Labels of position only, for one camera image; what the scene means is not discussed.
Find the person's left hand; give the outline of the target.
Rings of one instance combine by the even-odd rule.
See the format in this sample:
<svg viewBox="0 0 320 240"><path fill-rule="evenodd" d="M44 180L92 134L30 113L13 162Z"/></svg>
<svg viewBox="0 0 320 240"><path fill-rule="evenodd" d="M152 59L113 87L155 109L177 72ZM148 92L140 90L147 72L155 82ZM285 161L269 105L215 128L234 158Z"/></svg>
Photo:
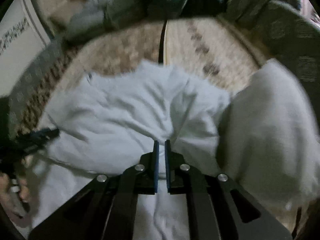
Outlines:
<svg viewBox="0 0 320 240"><path fill-rule="evenodd" d="M22 211L22 204L30 202L30 191L25 172L16 175L16 182L17 185L13 185L9 176L1 172L1 205L18 228L27 228L28 215L26 211Z"/></svg>

